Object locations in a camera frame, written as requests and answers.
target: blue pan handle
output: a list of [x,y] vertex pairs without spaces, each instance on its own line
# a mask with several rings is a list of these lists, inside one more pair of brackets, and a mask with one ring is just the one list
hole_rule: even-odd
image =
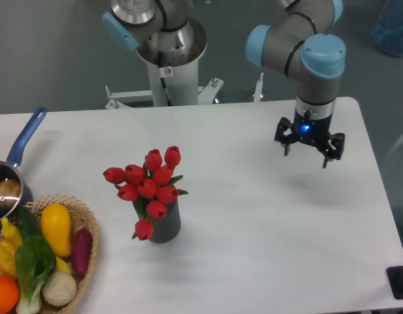
[[23,159],[24,148],[27,145],[27,142],[30,140],[31,136],[36,131],[37,127],[42,122],[44,116],[46,116],[47,110],[45,108],[38,108],[33,116],[30,118],[29,122],[27,122],[24,129],[21,131],[16,141],[11,147],[10,153],[7,157],[7,162],[12,164],[13,166],[21,165],[21,161]]

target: gray vase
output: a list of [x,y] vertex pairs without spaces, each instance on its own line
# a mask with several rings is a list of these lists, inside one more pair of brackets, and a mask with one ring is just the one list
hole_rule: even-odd
[[[178,208],[178,200],[167,204],[166,207],[167,215],[165,218],[152,223],[154,225],[154,233],[149,239],[152,242],[165,243],[171,241],[180,232],[181,218]],[[141,215],[137,214],[137,216],[139,219],[142,219]]]

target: red tulip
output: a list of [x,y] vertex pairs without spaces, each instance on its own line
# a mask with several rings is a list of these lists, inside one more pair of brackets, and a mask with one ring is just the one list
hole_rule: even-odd
[[147,206],[147,213],[153,219],[164,218],[167,214],[167,207],[160,201],[152,201]]
[[179,192],[174,186],[161,186],[156,192],[156,198],[163,204],[169,204],[178,198]]
[[137,165],[128,165],[124,170],[126,178],[130,183],[137,184],[140,179],[145,178],[145,170]]
[[152,234],[154,233],[154,226],[150,221],[139,220],[138,222],[136,222],[135,232],[139,240],[147,240],[152,237]]
[[149,171],[155,171],[161,168],[162,156],[159,149],[152,149],[148,152],[147,159],[145,160],[145,167]]
[[177,146],[168,147],[165,151],[165,163],[170,166],[177,166],[181,161],[180,150]]
[[155,170],[153,179],[158,185],[165,185],[173,176],[174,168],[169,165],[163,165],[160,169]]
[[140,179],[137,182],[137,191],[144,198],[152,198],[157,189],[158,185],[152,179]]
[[122,168],[109,168],[103,172],[103,175],[107,181],[113,184],[120,184],[124,182],[125,174]]
[[117,192],[117,196],[124,201],[135,201],[138,198],[139,193],[134,184],[128,183],[120,188]]

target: saucepan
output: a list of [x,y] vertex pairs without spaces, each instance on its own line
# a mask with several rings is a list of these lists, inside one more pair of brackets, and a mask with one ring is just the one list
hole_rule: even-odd
[[29,201],[33,201],[31,190],[22,179],[18,167],[21,165],[27,142],[42,122],[44,116],[46,116],[46,113],[46,109],[42,107],[33,113],[33,116],[11,147],[7,161],[0,161],[0,232],[2,218],[15,214],[18,208]]

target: yellow bell pepper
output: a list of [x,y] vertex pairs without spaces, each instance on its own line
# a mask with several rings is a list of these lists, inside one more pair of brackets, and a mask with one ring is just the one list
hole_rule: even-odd
[[0,275],[17,278],[16,246],[8,240],[0,241]]
[[1,224],[3,225],[1,233],[3,234],[4,238],[15,244],[16,248],[18,248],[21,243],[23,243],[18,228],[15,227],[15,225],[10,224],[7,217],[1,219]]
[[55,256],[67,258],[71,255],[72,222],[65,206],[53,203],[43,209],[41,230]]

